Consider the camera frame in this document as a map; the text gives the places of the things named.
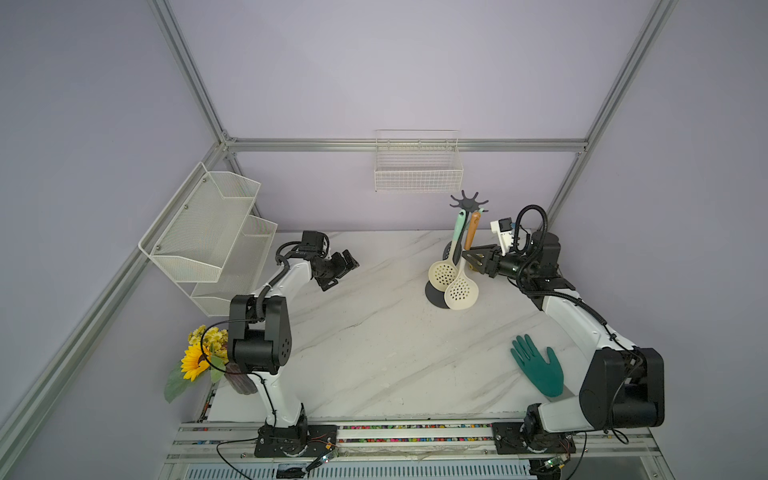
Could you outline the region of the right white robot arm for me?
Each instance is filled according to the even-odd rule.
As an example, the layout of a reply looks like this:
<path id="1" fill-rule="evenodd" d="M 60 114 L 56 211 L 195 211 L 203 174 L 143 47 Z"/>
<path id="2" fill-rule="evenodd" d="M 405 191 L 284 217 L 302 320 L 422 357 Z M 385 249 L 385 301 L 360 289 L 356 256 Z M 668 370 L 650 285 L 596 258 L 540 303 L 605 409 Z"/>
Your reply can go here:
<path id="1" fill-rule="evenodd" d="M 524 207 L 516 218 L 491 222 L 494 245 L 473 246 L 462 259 L 490 278 L 504 277 L 554 320 L 587 361 L 584 372 L 567 376 L 553 348 L 540 349 L 529 335 L 516 336 L 511 354 L 522 373 L 546 397 L 530 405 L 519 431 L 499 433 L 534 453 L 546 452 L 573 435 L 658 427 L 665 420 L 664 360 L 619 334 L 589 306 L 560 272 L 561 245 L 548 223 L 530 232 L 522 218 L 541 213 Z"/>

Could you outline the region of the dark grey utensil rack stand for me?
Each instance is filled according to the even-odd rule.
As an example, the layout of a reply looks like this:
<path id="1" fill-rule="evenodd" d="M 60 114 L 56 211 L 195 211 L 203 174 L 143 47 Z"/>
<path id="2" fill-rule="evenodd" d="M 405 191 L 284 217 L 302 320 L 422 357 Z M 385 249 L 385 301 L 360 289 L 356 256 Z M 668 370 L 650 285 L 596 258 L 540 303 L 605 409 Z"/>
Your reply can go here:
<path id="1" fill-rule="evenodd" d="M 457 202 L 456 205 L 453 205 L 453 208 L 459 208 L 460 210 L 465 210 L 467 212 L 466 222 L 465 222 L 465 225 L 464 225 L 464 227 L 462 229 L 459 242 L 461 240 L 463 231 L 464 231 L 465 227 L 467 226 L 468 216 L 470 214 L 478 211 L 478 210 L 483 212 L 482 205 L 487 203 L 487 201 L 477 202 L 476 201 L 477 195 L 478 195 L 478 192 L 476 192 L 475 195 L 472 198 L 468 198 L 465 195 L 465 192 L 462 191 L 462 198 L 461 199 L 457 199 L 456 197 L 451 196 L 451 198 Z M 446 302 L 444 300 L 444 292 L 440 292 L 440 291 L 436 290 L 429 283 L 429 280 L 428 280 L 428 282 L 425 285 L 425 295 L 426 295 L 426 298 L 429 300 L 429 302 L 432 305 L 434 305 L 434 306 L 436 306 L 438 308 L 448 309 L 448 306 L 446 305 Z"/>

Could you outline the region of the grey skimmer mint handle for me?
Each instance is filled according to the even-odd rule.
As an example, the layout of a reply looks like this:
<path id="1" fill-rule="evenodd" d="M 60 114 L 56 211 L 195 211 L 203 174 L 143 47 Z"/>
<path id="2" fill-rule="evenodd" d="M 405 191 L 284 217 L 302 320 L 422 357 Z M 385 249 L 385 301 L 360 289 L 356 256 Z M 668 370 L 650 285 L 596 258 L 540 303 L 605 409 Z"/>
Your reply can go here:
<path id="1" fill-rule="evenodd" d="M 444 248 L 444 251 L 443 251 L 443 254 L 442 254 L 442 259 L 443 260 L 450 260 L 454 265 L 456 265 L 457 264 L 456 252 L 457 252 L 457 250 L 454 247 L 454 243 L 453 242 L 449 242 L 445 246 L 445 248 Z"/>

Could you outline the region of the cream skimmer mint handle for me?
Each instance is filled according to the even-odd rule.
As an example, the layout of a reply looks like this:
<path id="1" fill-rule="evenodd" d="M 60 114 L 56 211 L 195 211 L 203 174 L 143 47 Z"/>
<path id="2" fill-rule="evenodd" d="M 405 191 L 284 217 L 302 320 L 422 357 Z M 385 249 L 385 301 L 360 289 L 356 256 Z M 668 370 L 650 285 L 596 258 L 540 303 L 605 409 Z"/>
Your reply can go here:
<path id="1" fill-rule="evenodd" d="M 454 226 L 448 258 L 434 262 L 429 268 L 429 283 L 440 292 L 445 292 L 447 287 L 457 276 L 458 267 L 453 263 L 453 255 L 459 243 L 461 232 L 466 222 L 466 216 L 467 212 L 465 210 L 459 211 Z"/>

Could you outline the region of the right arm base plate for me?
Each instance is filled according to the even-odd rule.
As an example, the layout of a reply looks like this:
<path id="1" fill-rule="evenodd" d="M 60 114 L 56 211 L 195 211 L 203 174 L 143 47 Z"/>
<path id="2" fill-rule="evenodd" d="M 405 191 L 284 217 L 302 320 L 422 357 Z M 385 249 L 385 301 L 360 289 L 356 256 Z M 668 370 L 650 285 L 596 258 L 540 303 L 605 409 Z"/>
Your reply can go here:
<path id="1" fill-rule="evenodd" d="M 573 454 L 576 448 L 564 433 L 536 430 L 524 422 L 494 422 L 492 438 L 499 455 Z"/>

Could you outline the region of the white skimmer wooden handle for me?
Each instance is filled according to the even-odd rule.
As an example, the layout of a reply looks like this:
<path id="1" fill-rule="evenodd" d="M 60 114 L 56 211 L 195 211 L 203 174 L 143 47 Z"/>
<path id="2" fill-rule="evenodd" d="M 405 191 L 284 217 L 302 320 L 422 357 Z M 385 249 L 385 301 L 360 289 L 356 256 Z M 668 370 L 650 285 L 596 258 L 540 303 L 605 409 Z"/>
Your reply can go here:
<path id="1" fill-rule="evenodd" d="M 467 230 L 464 250 L 467 251 L 473 243 L 478 224 L 481 219 L 481 211 L 471 215 Z M 447 287 L 444 293 L 446 305 L 451 310 L 465 310 L 472 307 L 478 299 L 479 287 L 476 282 L 466 274 L 466 259 L 461 257 L 458 265 L 458 274 L 455 280 Z"/>

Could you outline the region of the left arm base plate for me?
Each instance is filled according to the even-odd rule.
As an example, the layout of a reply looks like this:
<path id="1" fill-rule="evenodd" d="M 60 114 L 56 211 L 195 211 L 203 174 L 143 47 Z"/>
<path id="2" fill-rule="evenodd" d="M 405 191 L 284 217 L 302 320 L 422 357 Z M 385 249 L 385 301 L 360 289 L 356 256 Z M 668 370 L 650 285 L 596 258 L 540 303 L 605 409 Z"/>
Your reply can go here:
<path id="1" fill-rule="evenodd" d="M 337 425 L 297 425 L 275 428 L 264 425 L 255 443 L 256 458 L 319 457 L 337 443 Z"/>

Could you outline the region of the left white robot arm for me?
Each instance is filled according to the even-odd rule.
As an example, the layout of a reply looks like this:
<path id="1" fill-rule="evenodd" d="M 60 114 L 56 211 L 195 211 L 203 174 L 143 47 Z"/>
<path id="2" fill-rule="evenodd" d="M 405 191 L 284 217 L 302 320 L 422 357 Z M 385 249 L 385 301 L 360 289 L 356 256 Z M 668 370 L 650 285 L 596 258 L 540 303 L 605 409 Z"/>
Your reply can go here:
<path id="1" fill-rule="evenodd" d="M 257 446 L 298 451 L 309 442 L 308 420 L 303 403 L 280 379 L 293 345 L 289 306 L 307 284 L 327 291 L 359 263 L 348 250 L 332 253 L 329 237 L 318 231 L 279 246 L 275 260 L 279 271 L 258 292 L 231 300 L 227 355 L 238 376 L 256 383 L 267 410 Z"/>

